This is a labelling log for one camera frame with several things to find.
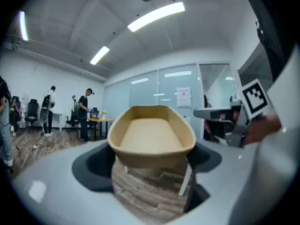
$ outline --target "glass wall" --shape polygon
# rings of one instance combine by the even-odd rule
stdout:
[[[106,118],[115,119],[128,108],[130,79],[108,85],[104,89],[102,110]]]
[[[200,65],[200,71],[208,107],[229,107],[230,97],[236,94],[230,66],[228,64]]]
[[[191,106],[179,106],[177,89],[190,88]],[[193,110],[202,106],[200,82],[197,65],[185,65],[159,70],[158,94],[159,105],[170,106],[190,123],[195,131],[196,138],[200,138],[200,119],[193,116]]]
[[[157,105],[158,72],[145,73],[131,79],[129,106]]]

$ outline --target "wooden floor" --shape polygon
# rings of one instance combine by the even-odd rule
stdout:
[[[58,129],[52,137],[41,136],[41,131],[22,132],[11,137],[12,153],[15,159],[13,179],[27,166],[48,154],[82,145],[76,131],[68,133]],[[93,141],[93,131],[89,131]],[[125,173],[124,166],[116,160],[112,168],[112,180],[116,197],[134,215],[146,224],[163,224],[180,217],[187,201],[189,186],[184,196],[178,196],[187,163],[169,169],[129,169]]]

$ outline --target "fluorescent light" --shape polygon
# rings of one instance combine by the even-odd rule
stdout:
[[[173,3],[171,5],[161,7],[159,9],[156,9],[141,18],[135,20],[132,24],[128,25],[128,28],[132,31],[135,32],[141,27],[147,25],[148,23],[151,23],[157,19],[160,19],[162,17],[174,14],[174,13],[179,13],[179,12],[184,12],[185,8],[182,2],[177,2]]]
[[[184,76],[184,75],[191,75],[192,71],[184,71],[184,72],[177,72],[177,73],[167,73],[165,77],[176,77],[176,76]]]
[[[96,65],[97,62],[109,51],[109,48],[104,46],[103,48],[100,49],[100,51],[96,54],[96,56],[90,61],[91,64]]]
[[[132,81],[131,84],[142,83],[142,82],[146,82],[146,81],[149,81],[149,79],[148,78],[142,78],[142,79],[139,79],[139,80]]]
[[[25,25],[25,13],[23,11],[20,12],[20,25],[21,25],[22,38],[23,40],[28,41],[26,25]]]

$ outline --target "black cap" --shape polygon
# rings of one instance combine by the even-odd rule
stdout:
[[[87,91],[90,91],[91,94],[94,94],[92,88],[88,88]]]

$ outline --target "tan bowl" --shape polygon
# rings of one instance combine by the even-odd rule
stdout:
[[[194,148],[191,126],[167,106],[134,106],[112,124],[107,137],[123,165],[171,167]]]

